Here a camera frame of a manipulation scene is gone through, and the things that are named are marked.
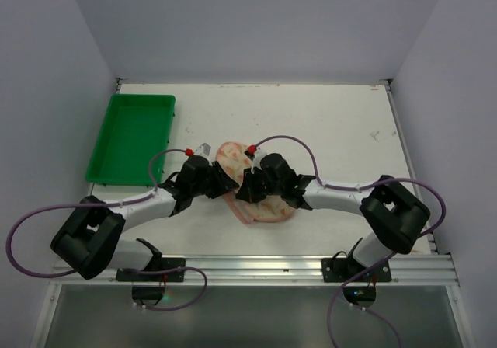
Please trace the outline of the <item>floral laundry bag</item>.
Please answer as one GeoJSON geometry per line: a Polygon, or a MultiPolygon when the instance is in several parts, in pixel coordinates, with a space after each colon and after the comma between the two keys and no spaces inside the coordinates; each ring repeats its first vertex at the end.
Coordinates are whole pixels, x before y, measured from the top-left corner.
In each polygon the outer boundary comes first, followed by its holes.
{"type": "MultiPolygon", "coordinates": [[[[215,161],[239,186],[243,182],[243,172],[252,165],[244,154],[246,144],[235,141],[224,142],[217,150],[215,161]]],[[[234,192],[224,195],[224,200],[232,213],[242,224],[251,224],[253,221],[277,223],[290,218],[295,209],[289,206],[278,196],[267,196],[258,203],[247,203],[238,200],[234,192]]]]}

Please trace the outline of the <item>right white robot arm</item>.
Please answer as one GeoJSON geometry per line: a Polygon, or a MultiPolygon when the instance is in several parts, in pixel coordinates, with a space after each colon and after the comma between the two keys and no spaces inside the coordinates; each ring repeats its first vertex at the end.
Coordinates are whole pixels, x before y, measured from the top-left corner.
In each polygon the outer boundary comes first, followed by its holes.
{"type": "Polygon", "coordinates": [[[269,154],[243,172],[236,198],[259,203],[280,197],[290,207],[308,211],[329,209],[362,216],[372,232],[360,239],[345,260],[333,260],[330,269],[352,277],[391,253],[406,255],[430,217],[428,207],[402,184],[383,175],[372,190],[332,190],[316,176],[297,174],[279,154],[269,154]]]}

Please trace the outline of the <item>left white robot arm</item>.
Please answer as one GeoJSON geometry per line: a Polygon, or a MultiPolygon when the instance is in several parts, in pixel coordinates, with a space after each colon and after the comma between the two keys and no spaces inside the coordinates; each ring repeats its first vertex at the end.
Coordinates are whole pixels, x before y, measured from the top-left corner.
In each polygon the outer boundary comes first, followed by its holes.
{"type": "Polygon", "coordinates": [[[85,197],[51,241],[51,250],[76,273],[89,280],[106,269],[159,275],[162,254],[150,242],[121,237],[127,229],[189,208],[193,199],[215,199],[239,188],[218,162],[190,156],[171,178],[129,200],[85,197]]]}

